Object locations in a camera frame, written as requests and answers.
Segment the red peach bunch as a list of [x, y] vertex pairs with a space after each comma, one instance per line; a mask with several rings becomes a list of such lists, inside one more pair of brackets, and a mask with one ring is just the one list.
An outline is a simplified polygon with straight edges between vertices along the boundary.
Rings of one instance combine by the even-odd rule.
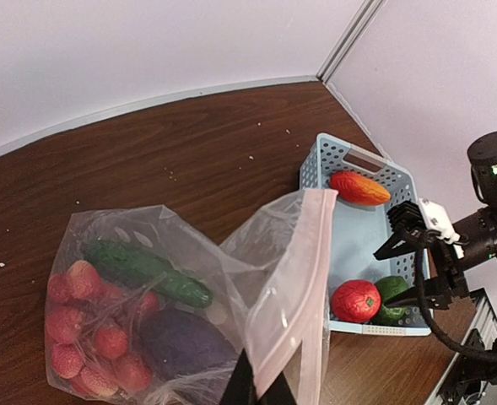
[[128, 402], [143, 394], [154, 373], [138, 331], [161, 308], [156, 294], [109, 283], [85, 260], [53, 273], [45, 313], [50, 376], [88, 400]]

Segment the red tomato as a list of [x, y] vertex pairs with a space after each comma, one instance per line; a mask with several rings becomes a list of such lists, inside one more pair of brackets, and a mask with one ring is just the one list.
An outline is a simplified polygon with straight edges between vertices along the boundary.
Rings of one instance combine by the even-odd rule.
[[341, 284], [332, 294], [331, 311], [339, 321], [363, 324], [381, 308], [377, 287], [366, 280], [355, 279]]

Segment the dark purple eggplant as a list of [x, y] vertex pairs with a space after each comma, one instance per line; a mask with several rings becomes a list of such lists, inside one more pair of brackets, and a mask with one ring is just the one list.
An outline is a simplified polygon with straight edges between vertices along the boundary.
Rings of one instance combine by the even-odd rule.
[[164, 309], [140, 324], [142, 357], [163, 380], [235, 362], [238, 354], [214, 325], [192, 313]]

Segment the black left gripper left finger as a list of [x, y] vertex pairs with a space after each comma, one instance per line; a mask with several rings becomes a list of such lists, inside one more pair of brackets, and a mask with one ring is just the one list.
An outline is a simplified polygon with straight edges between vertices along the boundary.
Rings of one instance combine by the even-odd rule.
[[243, 350], [219, 405], [255, 405], [256, 403], [257, 394], [253, 383], [253, 371], [246, 351]]

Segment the clear zip top bag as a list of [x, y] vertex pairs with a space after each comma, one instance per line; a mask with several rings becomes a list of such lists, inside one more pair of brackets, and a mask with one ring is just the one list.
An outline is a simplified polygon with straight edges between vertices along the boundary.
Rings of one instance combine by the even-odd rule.
[[164, 205], [74, 213], [47, 283], [46, 378], [109, 404], [317, 404], [333, 191], [217, 244]]

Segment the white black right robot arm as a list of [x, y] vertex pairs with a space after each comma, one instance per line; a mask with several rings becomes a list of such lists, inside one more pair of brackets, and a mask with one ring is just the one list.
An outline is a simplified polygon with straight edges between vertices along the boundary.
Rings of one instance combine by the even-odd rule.
[[458, 343], [430, 314], [448, 309], [456, 298], [469, 297], [467, 270], [497, 261], [497, 132], [473, 142], [467, 156], [483, 208], [452, 223], [444, 207], [428, 199], [402, 202], [388, 211], [392, 234], [374, 254], [379, 261], [413, 254], [413, 287], [384, 304], [418, 308], [432, 334], [459, 355], [439, 390], [444, 404], [465, 402], [484, 384], [497, 385], [497, 338], [485, 348], [479, 331], [472, 330], [465, 343]]

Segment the green cucumber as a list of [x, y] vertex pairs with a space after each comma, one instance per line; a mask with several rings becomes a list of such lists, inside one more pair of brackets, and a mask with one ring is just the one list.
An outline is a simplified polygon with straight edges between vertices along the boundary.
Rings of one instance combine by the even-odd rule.
[[169, 299], [198, 309], [205, 309], [213, 303], [213, 292], [206, 285], [143, 248], [99, 239], [84, 243], [81, 252], [84, 260], [110, 283], [130, 289], [147, 286]]

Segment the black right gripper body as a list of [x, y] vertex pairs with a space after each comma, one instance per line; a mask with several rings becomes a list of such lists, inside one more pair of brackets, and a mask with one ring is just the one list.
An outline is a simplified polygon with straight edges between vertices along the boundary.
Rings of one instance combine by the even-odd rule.
[[424, 302], [431, 310], [448, 310], [455, 299], [470, 297], [467, 280], [452, 246], [435, 241], [424, 250], [421, 264], [425, 262], [428, 262], [429, 278], [424, 280]]

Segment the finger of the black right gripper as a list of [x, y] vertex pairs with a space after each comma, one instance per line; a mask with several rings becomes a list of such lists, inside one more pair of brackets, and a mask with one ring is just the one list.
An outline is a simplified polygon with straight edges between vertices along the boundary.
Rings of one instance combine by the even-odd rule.
[[425, 288], [422, 284], [414, 285], [412, 288], [403, 291], [384, 301], [386, 308], [417, 307], [420, 308], [424, 301]]
[[376, 260], [386, 260], [393, 257], [414, 253], [420, 247], [421, 232], [417, 229], [400, 229], [374, 252]]

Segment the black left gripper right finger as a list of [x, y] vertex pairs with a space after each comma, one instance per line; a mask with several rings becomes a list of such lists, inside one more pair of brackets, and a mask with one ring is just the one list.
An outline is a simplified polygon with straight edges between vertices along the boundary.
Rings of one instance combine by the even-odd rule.
[[280, 373], [260, 398], [261, 405], [296, 405], [294, 395], [284, 373]]

